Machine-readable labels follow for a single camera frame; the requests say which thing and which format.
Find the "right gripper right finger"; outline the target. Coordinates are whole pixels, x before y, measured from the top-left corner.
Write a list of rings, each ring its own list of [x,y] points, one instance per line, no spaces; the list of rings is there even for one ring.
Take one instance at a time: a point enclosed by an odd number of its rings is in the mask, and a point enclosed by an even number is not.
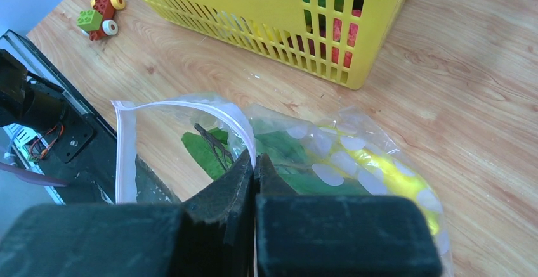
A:
[[[441,276],[426,220],[399,196],[300,195],[256,159],[259,276]]]

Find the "yellow banana bunch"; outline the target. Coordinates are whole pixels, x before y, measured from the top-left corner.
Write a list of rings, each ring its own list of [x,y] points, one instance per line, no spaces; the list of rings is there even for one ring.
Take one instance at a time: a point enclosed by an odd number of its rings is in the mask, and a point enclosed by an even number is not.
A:
[[[353,174],[372,195],[389,194],[412,200],[425,216],[430,233],[441,233],[442,205],[417,172],[357,136],[328,127],[320,129],[339,140],[342,151],[331,152],[333,165],[343,170],[354,164]]]

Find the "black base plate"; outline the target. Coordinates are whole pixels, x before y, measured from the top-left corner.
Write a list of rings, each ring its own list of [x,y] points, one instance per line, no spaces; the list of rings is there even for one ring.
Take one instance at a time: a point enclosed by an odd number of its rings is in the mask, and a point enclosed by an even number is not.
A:
[[[30,85],[38,94],[65,106],[51,134],[13,122],[3,127],[14,138],[23,165],[68,182],[66,187],[46,187],[56,203],[114,202],[115,130],[29,40],[8,30],[1,36],[1,49],[30,72]]]

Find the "colourful toy block car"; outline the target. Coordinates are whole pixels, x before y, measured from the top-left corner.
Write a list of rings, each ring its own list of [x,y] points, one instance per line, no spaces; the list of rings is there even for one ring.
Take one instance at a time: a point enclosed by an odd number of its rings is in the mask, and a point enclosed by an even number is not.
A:
[[[99,41],[118,33],[119,26],[114,17],[125,7],[126,0],[91,0],[91,8],[80,11],[76,24],[90,41]]]

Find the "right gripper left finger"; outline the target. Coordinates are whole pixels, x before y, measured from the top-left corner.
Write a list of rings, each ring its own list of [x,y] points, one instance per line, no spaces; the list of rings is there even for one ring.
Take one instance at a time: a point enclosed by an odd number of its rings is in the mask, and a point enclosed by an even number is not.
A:
[[[181,204],[31,207],[1,240],[1,275],[252,276],[253,199],[244,151]]]

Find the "green leafy vegetable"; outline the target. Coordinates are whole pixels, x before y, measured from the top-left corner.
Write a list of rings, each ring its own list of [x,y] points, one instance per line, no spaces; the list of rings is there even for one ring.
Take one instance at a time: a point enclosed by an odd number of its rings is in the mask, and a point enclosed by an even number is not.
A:
[[[228,133],[217,127],[208,130],[231,153]],[[273,131],[255,135],[259,153],[266,153],[277,174],[301,195],[368,195],[369,192],[356,180],[344,177],[335,185],[324,182],[312,169],[313,157],[303,145],[288,134]],[[181,142],[195,162],[213,180],[224,174],[209,145],[199,133],[186,132]]]

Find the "clear zip top bag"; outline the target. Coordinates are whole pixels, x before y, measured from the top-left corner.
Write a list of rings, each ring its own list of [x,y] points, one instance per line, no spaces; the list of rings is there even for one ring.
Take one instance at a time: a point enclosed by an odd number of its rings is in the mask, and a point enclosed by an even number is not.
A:
[[[239,108],[216,94],[189,94],[136,104],[113,102],[117,117],[115,199],[135,203],[136,117],[138,110],[162,111],[168,117],[200,124],[221,148],[213,153],[202,136],[182,135],[183,146],[213,179],[227,163],[247,152],[267,154],[279,176],[300,194],[397,195],[412,200],[423,213],[434,238],[443,275],[454,267],[443,207],[429,183],[392,139],[366,114],[351,106],[313,123],[261,105]]]

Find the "yellow plastic basket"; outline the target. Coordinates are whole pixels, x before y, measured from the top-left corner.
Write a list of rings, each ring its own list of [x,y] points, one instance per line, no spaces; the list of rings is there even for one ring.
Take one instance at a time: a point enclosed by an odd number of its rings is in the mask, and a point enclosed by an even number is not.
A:
[[[144,0],[165,20],[360,89],[405,0]]]

